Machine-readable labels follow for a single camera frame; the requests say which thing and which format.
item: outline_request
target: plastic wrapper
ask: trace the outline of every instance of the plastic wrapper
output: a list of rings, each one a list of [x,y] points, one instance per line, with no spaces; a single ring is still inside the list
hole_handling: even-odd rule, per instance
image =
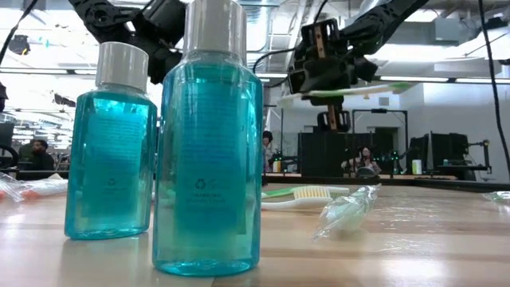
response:
[[[494,191],[483,196],[492,202],[510,204],[510,191]]]
[[[330,202],[320,214],[320,224],[312,239],[337,238],[351,234],[363,223],[372,210],[380,185],[360,187],[349,196],[341,196]]]
[[[59,175],[23,182],[0,173],[0,199],[11,198],[15,202],[21,202],[49,195],[61,195],[67,192],[67,183],[67,179],[62,179]]]

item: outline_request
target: white bottle cap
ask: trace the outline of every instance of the white bottle cap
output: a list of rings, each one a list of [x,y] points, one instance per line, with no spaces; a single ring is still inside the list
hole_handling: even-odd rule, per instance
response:
[[[149,55],[133,45],[105,42],[99,48],[96,86],[118,84],[147,91]]]
[[[246,12],[232,0],[194,0],[186,9],[183,52],[222,51],[246,63]]]

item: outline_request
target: blue liquid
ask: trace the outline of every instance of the blue liquid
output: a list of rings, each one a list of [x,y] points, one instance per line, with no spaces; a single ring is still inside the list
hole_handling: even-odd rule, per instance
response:
[[[156,117],[134,88],[104,85],[78,97],[65,235],[107,239],[148,229]]]
[[[262,83],[239,57],[191,52],[164,81],[152,261],[225,276],[259,262]]]

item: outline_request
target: table surface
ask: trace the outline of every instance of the table surface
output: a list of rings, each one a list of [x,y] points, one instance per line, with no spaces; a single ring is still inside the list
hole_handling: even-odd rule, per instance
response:
[[[271,184],[266,190],[286,187]],[[382,187],[362,230],[312,242],[320,210],[262,214],[259,267],[190,279],[156,271],[151,233],[72,242],[65,199],[0,203],[0,286],[509,286],[510,206],[479,194]]]

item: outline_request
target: large bottle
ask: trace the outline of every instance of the large bottle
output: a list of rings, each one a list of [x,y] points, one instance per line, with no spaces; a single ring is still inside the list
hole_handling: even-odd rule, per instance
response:
[[[147,98],[148,55],[100,46],[97,89],[78,97],[65,212],[71,239],[139,234],[149,227],[157,112]]]
[[[246,14],[187,7],[184,58],[164,81],[152,261],[186,276],[257,265],[263,88],[245,67]]]

